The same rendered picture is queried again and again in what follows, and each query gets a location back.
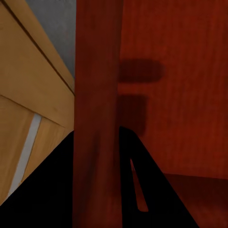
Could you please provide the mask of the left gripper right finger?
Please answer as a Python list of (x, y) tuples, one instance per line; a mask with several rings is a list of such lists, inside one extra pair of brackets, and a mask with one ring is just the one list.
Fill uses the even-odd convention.
[[(199, 228), (138, 135), (119, 128), (123, 228)], [(138, 209), (130, 158), (149, 212)]]

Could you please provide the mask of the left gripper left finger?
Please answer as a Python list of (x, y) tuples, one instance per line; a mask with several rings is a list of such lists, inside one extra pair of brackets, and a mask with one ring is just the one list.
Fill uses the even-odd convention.
[(0, 206), (0, 228), (72, 228), (74, 131)]

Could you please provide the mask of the storage box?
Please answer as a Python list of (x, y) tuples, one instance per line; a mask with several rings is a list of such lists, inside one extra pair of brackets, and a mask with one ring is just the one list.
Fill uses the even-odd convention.
[(228, 228), (228, 0), (76, 0), (74, 80), (72, 228), (123, 228), (121, 126), (199, 228)]

